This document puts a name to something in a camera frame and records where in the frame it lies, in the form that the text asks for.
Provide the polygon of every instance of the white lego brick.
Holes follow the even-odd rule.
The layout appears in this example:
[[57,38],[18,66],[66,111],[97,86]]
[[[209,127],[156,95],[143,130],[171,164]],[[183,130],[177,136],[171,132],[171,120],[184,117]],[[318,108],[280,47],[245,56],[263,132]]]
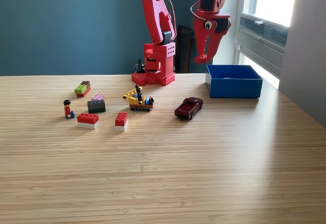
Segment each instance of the white lego brick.
[[88,124],[88,123],[82,123],[78,122],[77,125],[83,128],[88,128],[88,129],[96,129],[100,124],[100,121],[96,122],[95,124]]
[[126,124],[124,126],[116,126],[116,131],[126,131],[128,123],[129,123],[129,118],[127,119]]

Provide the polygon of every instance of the red robot arm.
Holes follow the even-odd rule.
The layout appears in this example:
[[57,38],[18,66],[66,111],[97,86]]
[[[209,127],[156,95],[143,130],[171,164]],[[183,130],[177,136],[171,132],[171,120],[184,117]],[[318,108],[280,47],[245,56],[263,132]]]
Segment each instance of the red robot arm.
[[[229,14],[221,14],[225,0],[199,0],[191,7],[195,16],[194,30],[196,35],[198,56],[196,63],[206,63],[215,56],[222,37],[231,27]],[[145,44],[145,71],[142,79],[133,74],[132,80],[140,85],[160,83],[167,85],[174,81],[173,56],[176,37],[175,17],[169,14],[163,0],[143,0],[145,19],[154,44]]]

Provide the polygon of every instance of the white wall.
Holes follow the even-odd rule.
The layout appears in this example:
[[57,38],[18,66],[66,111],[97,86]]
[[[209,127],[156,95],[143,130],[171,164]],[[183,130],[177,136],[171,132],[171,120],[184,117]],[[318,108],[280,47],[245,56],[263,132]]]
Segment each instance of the white wall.
[[213,59],[214,65],[233,65],[238,4],[239,0],[226,0],[224,7],[221,9],[221,13],[231,14],[232,26],[227,35],[225,35],[221,40],[218,52]]
[[326,127],[326,0],[295,0],[279,90]]

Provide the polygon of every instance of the black hair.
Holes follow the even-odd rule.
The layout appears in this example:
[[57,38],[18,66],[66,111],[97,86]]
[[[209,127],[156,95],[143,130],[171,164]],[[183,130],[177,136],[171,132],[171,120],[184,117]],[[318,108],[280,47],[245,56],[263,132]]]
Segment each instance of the black hair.
[[65,100],[65,101],[63,101],[63,104],[64,104],[65,106],[67,106],[67,105],[70,105],[71,102],[70,102],[70,100]]

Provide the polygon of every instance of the black lego brick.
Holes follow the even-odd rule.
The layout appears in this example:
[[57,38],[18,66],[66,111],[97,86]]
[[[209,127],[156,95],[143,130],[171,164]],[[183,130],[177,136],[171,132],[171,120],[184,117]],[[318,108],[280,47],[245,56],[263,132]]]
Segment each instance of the black lego brick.
[[105,108],[105,101],[104,100],[88,101],[87,107],[88,107],[88,110],[96,109],[96,108]]
[[106,112],[105,107],[104,108],[94,108],[94,109],[88,110],[89,114],[104,113],[104,112]]

